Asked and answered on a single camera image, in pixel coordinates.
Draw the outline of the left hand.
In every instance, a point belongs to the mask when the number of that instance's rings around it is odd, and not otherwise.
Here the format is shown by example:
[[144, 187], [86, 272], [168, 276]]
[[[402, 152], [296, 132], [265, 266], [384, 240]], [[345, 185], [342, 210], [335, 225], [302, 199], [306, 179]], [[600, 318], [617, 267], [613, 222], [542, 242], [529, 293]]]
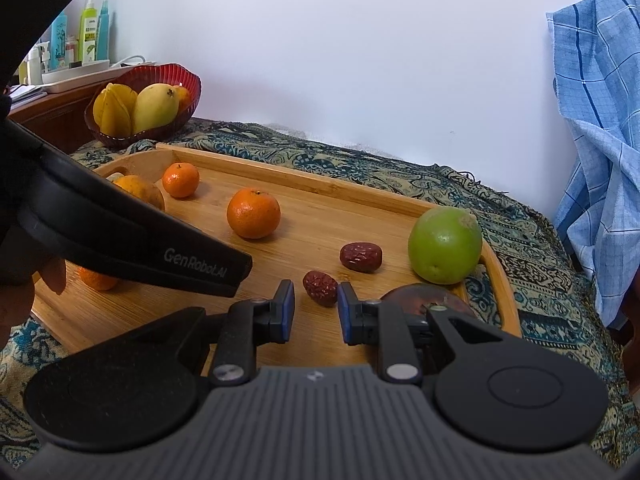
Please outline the left hand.
[[11, 330], [32, 313], [35, 273], [52, 292], [64, 292], [65, 260], [45, 252], [22, 228], [11, 224], [1, 241], [1, 348], [8, 343]]

